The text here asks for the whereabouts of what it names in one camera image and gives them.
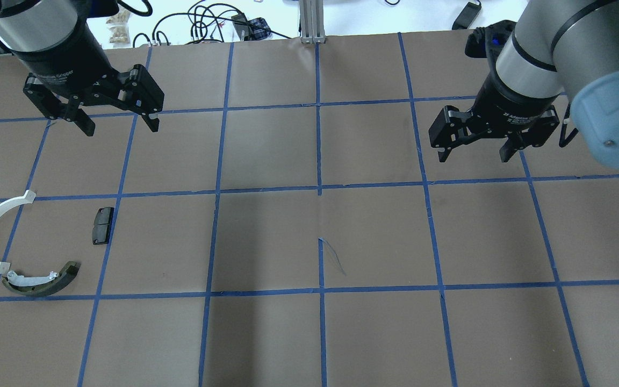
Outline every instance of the dark curved metal part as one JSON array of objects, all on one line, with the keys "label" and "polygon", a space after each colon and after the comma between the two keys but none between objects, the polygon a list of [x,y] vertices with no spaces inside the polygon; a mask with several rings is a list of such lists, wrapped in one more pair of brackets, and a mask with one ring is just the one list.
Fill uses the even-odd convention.
[{"label": "dark curved metal part", "polygon": [[46,297],[51,296],[55,292],[61,291],[64,287],[68,286],[71,281],[78,275],[78,270],[81,264],[74,261],[69,261],[64,265],[63,269],[59,271],[59,276],[51,281],[35,285],[35,286],[15,286],[10,284],[5,275],[2,276],[2,284],[15,294],[27,297]]}]

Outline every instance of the white background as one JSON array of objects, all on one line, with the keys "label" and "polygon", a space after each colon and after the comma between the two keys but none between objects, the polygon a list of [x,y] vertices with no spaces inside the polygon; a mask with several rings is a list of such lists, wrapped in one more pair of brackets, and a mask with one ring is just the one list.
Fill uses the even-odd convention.
[{"label": "white background", "polygon": [[[140,0],[125,0],[125,2],[135,9],[145,9]],[[138,32],[152,36],[152,29],[159,19],[173,12],[186,12],[195,2],[195,0],[150,0],[154,8],[152,16],[131,15],[128,20],[131,39]],[[504,19],[517,21],[528,2],[529,0],[482,0],[481,12],[471,28]],[[202,4],[213,3],[229,3],[243,11],[248,19],[263,17],[272,30],[289,37],[299,36],[298,3],[292,0],[263,0],[260,3],[255,0],[205,0]],[[327,36],[449,30],[466,4],[467,0],[401,0],[400,4],[390,6],[383,0],[324,0],[324,25]],[[215,10],[214,13],[219,14],[223,10],[226,8]],[[104,18],[90,19],[88,24],[103,47],[125,47],[109,44],[110,31]],[[167,34],[172,44],[185,44],[191,41],[190,26],[187,16],[177,16],[162,22],[159,30]],[[224,40],[233,41],[233,39],[234,30],[231,22],[226,22]],[[141,37],[138,46],[144,42],[145,39]]]}]

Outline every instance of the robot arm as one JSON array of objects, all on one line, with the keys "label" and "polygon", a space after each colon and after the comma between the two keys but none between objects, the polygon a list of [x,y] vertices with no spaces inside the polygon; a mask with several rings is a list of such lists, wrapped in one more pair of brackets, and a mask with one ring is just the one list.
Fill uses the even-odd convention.
[{"label": "robot arm", "polygon": [[138,113],[157,132],[163,91],[141,64],[125,73],[111,67],[86,12],[84,0],[0,0],[0,39],[31,71],[25,95],[45,117],[76,123],[86,135],[95,125],[81,106],[94,105]]},{"label": "robot arm", "polygon": [[542,146],[564,89],[592,155],[619,169],[619,0],[531,0],[516,25],[475,30],[466,54],[486,57],[491,72],[470,110],[446,106],[429,129],[441,162],[484,138],[507,139],[503,162]]}]

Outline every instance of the white floor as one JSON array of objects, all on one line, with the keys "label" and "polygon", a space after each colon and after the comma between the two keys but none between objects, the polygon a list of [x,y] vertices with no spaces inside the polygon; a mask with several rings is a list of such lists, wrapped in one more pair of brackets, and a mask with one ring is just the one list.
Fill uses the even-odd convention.
[{"label": "white floor", "polygon": [[[140,0],[125,0],[136,9],[144,9]],[[195,0],[152,0],[154,13],[150,17],[131,15],[128,29],[131,39],[138,32],[152,36],[152,29],[159,19],[173,12],[186,12]],[[289,37],[298,36],[298,3],[293,0],[204,0],[203,5],[229,3],[243,12],[248,19],[263,17],[272,30]],[[528,0],[482,0],[482,10],[471,27],[493,24],[499,20],[517,21]],[[387,34],[449,30],[467,0],[401,0],[395,6],[384,0],[324,0],[325,30],[327,35]],[[105,48],[125,47],[109,44],[110,32],[105,19],[88,20],[97,40]],[[160,24],[172,44],[191,41],[190,22],[187,16],[171,17]],[[233,41],[234,30],[230,22],[224,25],[224,39]]]}]

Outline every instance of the silver metal bracket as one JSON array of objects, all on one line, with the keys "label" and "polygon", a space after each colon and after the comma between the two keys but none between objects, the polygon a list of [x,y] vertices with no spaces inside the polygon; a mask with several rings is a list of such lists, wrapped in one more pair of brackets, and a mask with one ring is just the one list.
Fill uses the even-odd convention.
[{"label": "silver metal bracket", "polygon": [[303,44],[326,42],[324,0],[300,0],[300,39]]}]

